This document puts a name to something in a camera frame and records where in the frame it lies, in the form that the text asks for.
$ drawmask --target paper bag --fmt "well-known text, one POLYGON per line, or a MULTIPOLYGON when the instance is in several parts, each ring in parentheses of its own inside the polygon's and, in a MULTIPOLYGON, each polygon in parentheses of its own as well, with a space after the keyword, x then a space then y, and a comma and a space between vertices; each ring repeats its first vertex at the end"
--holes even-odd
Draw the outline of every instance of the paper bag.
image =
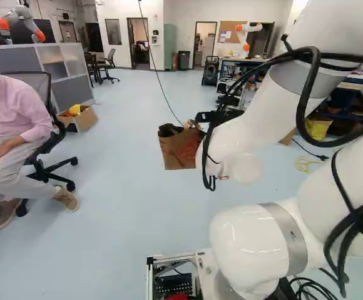
POLYGON ((185 127, 164 124, 158 138, 166 170, 195 169, 195 155, 205 133, 192 120, 185 127))

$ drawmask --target yellow cable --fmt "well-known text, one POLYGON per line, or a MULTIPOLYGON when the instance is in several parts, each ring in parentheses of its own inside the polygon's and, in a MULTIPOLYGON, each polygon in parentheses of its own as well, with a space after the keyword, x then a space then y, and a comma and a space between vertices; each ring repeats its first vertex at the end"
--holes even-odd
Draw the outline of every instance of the yellow cable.
POLYGON ((322 164, 322 161, 309 161, 305 156, 299 156, 295 162, 297 170, 305 173, 310 173, 309 166, 311 164, 322 164))

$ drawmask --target cubicle partition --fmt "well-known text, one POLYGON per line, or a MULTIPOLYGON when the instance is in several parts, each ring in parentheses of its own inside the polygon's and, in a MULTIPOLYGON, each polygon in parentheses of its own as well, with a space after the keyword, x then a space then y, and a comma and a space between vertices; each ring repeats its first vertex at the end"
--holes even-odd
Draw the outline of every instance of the cubicle partition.
POLYGON ((52 102, 59 113, 95 103, 80 43, 0 46, 0 73, 10 71, 51 73, 52 102))

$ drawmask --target chair wheel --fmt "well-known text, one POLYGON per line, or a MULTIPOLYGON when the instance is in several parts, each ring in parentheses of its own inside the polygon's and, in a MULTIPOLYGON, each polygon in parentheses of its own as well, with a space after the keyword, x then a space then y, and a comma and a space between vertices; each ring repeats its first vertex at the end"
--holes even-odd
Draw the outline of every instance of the chair wheel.
POLYGON ((17 209, 16 209, 16 215, 21 218, 24 217, 25 215, 27 215, 28 211, 27 211, 27 207, 25 204, 21 204, 17 209))
POLYGON ((68 183, 67 185, 66 185, 66 189, 69 191, 69 192, 73 192, 75 189, 76 189, 76 185, 74 184, 74 182, 72 182, 72 183, 68 183))
POLYGON ((77 166, 79 164, 79 160, 76 157, 72 158, 72 160, 70 161, 70 164, 72 166, 77 166))

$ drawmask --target brown shoe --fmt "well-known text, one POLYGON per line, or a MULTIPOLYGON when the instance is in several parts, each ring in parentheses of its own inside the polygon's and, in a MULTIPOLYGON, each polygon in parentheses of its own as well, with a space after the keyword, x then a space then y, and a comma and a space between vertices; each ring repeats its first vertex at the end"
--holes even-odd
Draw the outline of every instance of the brown shoe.
POLYGON ((60 187, 61 190, 56 193, 54 199, 57 202, 62 203, 69 211, 77 211, 79 209, 79 201, 76 196, 69 192, 64 187, 60 187))
POLYGON ((0 230, 4 229, 14 217, 16 208, 21 204, 21 199, 0 202, 0 230))

